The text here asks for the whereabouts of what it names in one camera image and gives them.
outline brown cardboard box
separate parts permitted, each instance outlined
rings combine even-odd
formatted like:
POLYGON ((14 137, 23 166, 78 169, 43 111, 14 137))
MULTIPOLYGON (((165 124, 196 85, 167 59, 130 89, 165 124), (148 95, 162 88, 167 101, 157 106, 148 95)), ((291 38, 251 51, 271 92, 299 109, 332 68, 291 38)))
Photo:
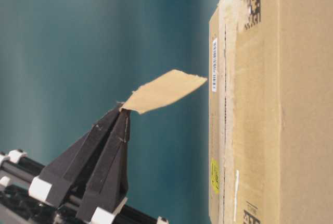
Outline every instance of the brown cardboard box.
POLYGON ((213 224, 332 223, 333 0, 220 0, 218 11, 213 224))

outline qr code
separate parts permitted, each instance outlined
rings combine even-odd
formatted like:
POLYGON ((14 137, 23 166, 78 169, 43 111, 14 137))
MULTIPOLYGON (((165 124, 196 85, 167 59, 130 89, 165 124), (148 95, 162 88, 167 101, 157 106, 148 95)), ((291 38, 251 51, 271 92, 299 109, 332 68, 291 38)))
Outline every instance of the qr code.
POLYGON ((244 224, 260 224, 260 221, 251 215, 249 212, 244 210, 244 224))
POLYGON ((260 0, 246 0, 246 2, 249 9, 249 16, 248 22, 245 24, 245 29, 248 30, 261 21, 261 3, 260 0))

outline printed marking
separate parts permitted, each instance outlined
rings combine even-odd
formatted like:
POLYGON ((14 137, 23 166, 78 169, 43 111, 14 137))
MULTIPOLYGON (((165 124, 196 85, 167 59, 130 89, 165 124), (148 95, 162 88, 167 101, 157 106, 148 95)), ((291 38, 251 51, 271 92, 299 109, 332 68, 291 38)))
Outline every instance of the printed marking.
POLYGON ((248 5, 248 21, 245 29, 248 30, 261 22, 261 3, 260 0, 246 0, 248 5))
POLYGON ((217 88, 217 38, 213 41, 213 63, 212 63, 212 91, 216 92, 217 88))
POLYGON ((219 172, 219 165, 215 159, 212 158, 212 165, 211 165, 211 183, 213 190, 216 194, 219 194, 219 181, 220 181, 220 172, 219 172))
POLYGON ((249 212, 244 210, 244 224, 260 224, 260 221, 251 215, 249 212))
POLYGON ((256 206, 254 206, 253 204, 249 203, 248 201, 246 201, 246 203, 248 204, 248 211, 249 213, 253 213, 254 215, 258 214, 258 208, 256 206))

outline white clip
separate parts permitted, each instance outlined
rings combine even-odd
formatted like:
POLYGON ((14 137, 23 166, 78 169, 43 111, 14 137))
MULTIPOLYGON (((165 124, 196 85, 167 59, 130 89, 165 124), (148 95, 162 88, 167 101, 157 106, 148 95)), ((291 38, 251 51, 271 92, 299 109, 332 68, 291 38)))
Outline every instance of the white clip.
POLYGON ((164 217, 158 217, 156 224, 169 224, 169 221, 164 217))
POLYGON ((127 198, 125 197, 121 203, 116 207, 113 213, 110 213, 100 207, 97 207, 90 224, 112 224, 116 215, 120 213, 121 209, 127 202, 127 198))
MULTIPOLYGON (((0 153, 0 167, 2 165, 2 163, 6 160, 9 160, 9 156, 8 155, 5 155, 5 154, 1 154, 0 153)), ((4 187, 7 187, 10 185, 10 178, 7 177, 7 176, 3 176, 1 179, 0 179, 0 185, 4 186, 4 187)))
POLYGON ((9 159, 12 163, 18 163, 22 157, 26 157, 27 153, 22 150, 12 150, 8 154, 9 159))
POLYGON ((39 176, 33 178, 30 187, 29 187, 29 196, 32 198, 35 198, 36 200, 39 200, 40 202, 44 202, 48 205, 50 205, 48 202, 46 202, 47 196, 51 190, 52 184, 43 181, 39 178, 39 176))

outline white label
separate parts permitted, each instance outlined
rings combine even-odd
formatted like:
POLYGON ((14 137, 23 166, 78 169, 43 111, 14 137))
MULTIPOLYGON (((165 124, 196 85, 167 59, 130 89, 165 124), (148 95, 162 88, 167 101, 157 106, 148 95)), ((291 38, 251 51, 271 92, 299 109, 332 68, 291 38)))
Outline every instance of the white label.
POLYGON ((212 91, 216 92, 217 83, 217 38, 213 41, 213 63, 212 63, 212 91))

